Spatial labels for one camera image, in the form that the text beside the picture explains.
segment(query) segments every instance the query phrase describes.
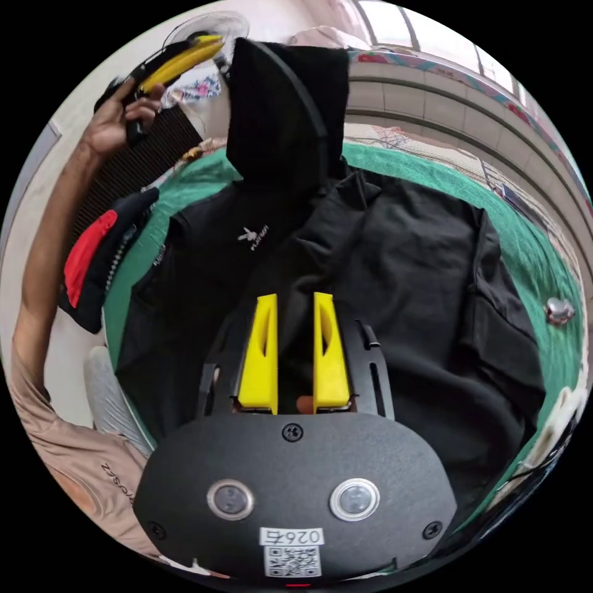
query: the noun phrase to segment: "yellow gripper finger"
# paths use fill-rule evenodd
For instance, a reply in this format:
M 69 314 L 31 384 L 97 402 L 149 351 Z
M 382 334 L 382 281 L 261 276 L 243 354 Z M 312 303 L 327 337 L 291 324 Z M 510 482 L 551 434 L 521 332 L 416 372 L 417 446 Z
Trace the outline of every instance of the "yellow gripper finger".
M 313 343 L 313 413 L 324 408 L 344 408 L 350 385 L 332 295 L 316 292 Z
M 276 295 L 258 298 L 239 386 L 243 408 L 278 413 L 278 309 Z

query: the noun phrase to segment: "logo print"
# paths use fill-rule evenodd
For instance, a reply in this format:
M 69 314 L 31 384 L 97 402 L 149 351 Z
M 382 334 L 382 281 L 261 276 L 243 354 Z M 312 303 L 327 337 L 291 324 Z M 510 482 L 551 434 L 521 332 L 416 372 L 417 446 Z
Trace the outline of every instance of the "logo print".
M 261 243 L 261 240 L 267 235 L 267 232 L 270 230 L 270 227 L 266 224 L 264 228 L 261 229 L 259 233 L 255 233 L 252 230 L 249 230 L 247 227 L 243 227 L 245 231 L 244 235 L 240 235 L 237 237 L 238 241 L 247 241 L 251 244 L 251 251 L 255 251 L 258 245 Z
M 251 241 L 255 241 L 257 239 L 257 237 L 258 237 L 257 233 L 254 233 L 252 230 L 249 230 L 246 227 L 243 227 L 243 230 L 245 231 L 245 234 L 238 237 L 237 238 L 238 241 L 245 241 L 245 239 L 247 239 L 249 242 L 251 242 Z

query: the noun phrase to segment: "person's hand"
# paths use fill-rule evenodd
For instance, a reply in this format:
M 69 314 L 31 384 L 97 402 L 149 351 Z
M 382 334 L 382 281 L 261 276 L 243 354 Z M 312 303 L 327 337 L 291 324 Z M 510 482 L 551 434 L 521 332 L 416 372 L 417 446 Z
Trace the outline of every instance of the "person's hand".
M 84 144 L 101 158 L 124 147 L 126 122 L 140 119 L 144 129 L 148 130 L 161 107 L 165 87 L 156 85 L 150 97 L 142 97 L 124 108 L 122 101 L 132 92 L 135 84 L 132 78 L 126 80 L 97 110 L 83 134 Z

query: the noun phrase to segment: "screw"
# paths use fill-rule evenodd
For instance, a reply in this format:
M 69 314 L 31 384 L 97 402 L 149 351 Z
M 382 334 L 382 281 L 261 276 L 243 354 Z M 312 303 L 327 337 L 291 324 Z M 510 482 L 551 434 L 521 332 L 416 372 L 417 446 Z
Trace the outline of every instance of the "screw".
M 282 437 L 289 443 L 296 443 L 303 437 L 303 429 L 298 424 L 287 424 L 282 429 Z
M 156 539 L 162 541 L 163 539 L 165 539 L 167 537 L 165 530 L 158 523 L 151 521 L 148 524 L 148 527 L 150 528 L 150 531 L 153 532 L 153 536 Z
M 443 524 L 440 521 L 433 521 L 429 523 L 422 532 L 424 539 L 434 539 L 437 537 L 443 529 Z

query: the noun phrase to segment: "red patch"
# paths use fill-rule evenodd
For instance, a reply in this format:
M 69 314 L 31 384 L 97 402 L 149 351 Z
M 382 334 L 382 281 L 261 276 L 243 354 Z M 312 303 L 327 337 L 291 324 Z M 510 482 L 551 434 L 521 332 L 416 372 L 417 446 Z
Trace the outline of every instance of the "red patch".
M 76 308 L 82 293 L 88 268 L 105 235 L 111 230 L 117 220 L 117 212 L 108 210 L 87 228 L 76 241 L 72 248 L 66 265 L 64 277 L 66 292 L 70 304 Z

